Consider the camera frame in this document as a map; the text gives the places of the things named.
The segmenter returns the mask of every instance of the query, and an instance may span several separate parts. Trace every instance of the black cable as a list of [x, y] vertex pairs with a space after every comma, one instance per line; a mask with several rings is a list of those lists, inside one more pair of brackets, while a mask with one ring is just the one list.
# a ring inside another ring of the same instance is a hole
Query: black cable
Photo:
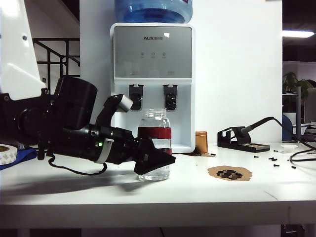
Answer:
[[93, 173], [93, 174], [88, 174], [88, 173], [83, 173], [83, 172], [80, 172], [80, 171], [76, 171], [76, 170], [73, 170], [73, 169], [70, 169], [70, 168], [67, 168], [67, 167], [64, 167], [64, 166], [58, 166], [58, 165], [55, 165], [53, 164], [53, 162], [55, 161], [55, 155], [54, 154], [51, 154], [52, 155], [52, 158], [50, 158], [48, 160], [48, 163], [50, 164], [50, 166], [52, 167], [55, 167], [55, 168], [60, 168], [60, 169], [66, 169], [66, 170], [69, 170], [75, 174], [80, 174], [80, 175], [86, 175], [86, 176], [94, 176], [94, 175], [99, 175], [99, 174], [102, 174], [104, 173], [104, 171], [106, 171], [107, 169], [107, 165], [104, 163], [103, 164], [103, 169], [101, 171], [99, 171], [98, 173]]
[[159, 227], [162, 237], [165, 237], [164, 232], [161, 227]]
[[275, 117], [267, 117], [267, 118], [264, 118], [260, 121], [263, 121], [264, 120], [264, 123], [267, 122], [267, 121], [270, 121], [270, 120], [274, 120], [276, 121], [282, 128], [285, 129], [285, 131], [287, 131], [288, 133], [290, 133], [297, 141], [299, 141], [300, 143], [302, 143], [303, 145], [307, 146], [308, 148], [310, 148], [309, 150], [305, 150], [305, 151], [301, 151], [301, 152], [297, 152], [297, 153], [294, 153], [293, 155], [290, 156], [290, 162], [293, 163], [293, 161], [295, 162], [301, 162], [301, 161], [314, 161], [316, 160], [316, 158], [309, 158], [309, 159], [293, 159], [294, 156], [298, 155], [298, 154], [301, 154], [301, 153], [306, 153], [306, 152], [310, 152], [310, 151], [316, 151], [316, 147], [313, 147], [309, 144], [307, 144], [306, 142], [304, 142], [303, 140], [299, 139], [296, 134], [293, 134], [292, 131], [288, 130], [286, 127], [284, 127], [282, 125], [282, 123], [279, 122], [279, 120], [277, 120]]

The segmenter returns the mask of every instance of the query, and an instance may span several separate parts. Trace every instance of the glass jar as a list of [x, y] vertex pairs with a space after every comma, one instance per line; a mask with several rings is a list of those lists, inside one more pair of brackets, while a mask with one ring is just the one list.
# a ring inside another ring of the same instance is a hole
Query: glass jar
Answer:
[[120, 22], [188, 23], [192, 0], [115, 0]]
[[[138, 127], [138, 137], [151, 137], [154, 146], [168, 154], [171, 150], [171, 127], [166, 116], [166, 109], [148, 109]], [[155, 169], [143, 175], [139, 175], [140, 180], [160, 181], [169, 177], [169, 165]]]

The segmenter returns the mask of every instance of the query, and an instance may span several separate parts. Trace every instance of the white wall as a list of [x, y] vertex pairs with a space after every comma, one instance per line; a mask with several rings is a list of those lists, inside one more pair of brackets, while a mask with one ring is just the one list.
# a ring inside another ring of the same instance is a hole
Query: white wall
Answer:
[[[99, 89], [94, 120], [110, 94], [110, 26], [113, 0], [80, 0], [81, 75]], [[230, 126], [281, 118], [281, 0], [195, 0], [196, 129], [209, 142]], [[253, 142], [281, 140], [269, 122], [251, 132]]]
[[298, 63], [292, 61], [283, 61], [282, 75], [285, 75], [290, 72], [294, 72], [297, 75]]
[[[25, 0], [32, 38], [79, 38], [79, 21], [67, 9], [60, 0]], [[47, 42], [60, 54], [65, 55], [65, 44]], [[71, 54], [79, 54], [79, 42], [71, 43]], [[35, 45], [35, 54], [38, 61], [46, 61], [47, 53], [41, 47]], [[58, 57], [51, 56], [51, 60], [59, 61]], [[59, 65], [51, 67], [51, 90], [55, 90], [57, 80], [60, 77]], [[70, 61], [70, 73], [80, 74], [80, 68], [76, 63]], [[39, 65], [40, 77], [47, 78], [47, 66]]]

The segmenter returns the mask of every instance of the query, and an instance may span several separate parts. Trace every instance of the red label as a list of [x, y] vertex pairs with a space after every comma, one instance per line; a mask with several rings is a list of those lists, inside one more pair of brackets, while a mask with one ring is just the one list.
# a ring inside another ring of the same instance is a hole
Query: red label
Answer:
[[171, 139], [171, 128], [170, 127], [139, 127], [138, 137]]

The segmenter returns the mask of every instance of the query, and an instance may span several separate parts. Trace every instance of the water dispenser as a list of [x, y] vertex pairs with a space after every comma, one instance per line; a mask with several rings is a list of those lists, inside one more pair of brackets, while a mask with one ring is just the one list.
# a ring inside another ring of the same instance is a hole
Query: water dispenser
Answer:
[[187, 24], [116, 23], [113, 43], [112, 94], [133, 101], [131, 111], [116, 113], [113, 126], [137, 127], [144, 109], [167, 110], [172, 152], [195, 147], [194, 32]]

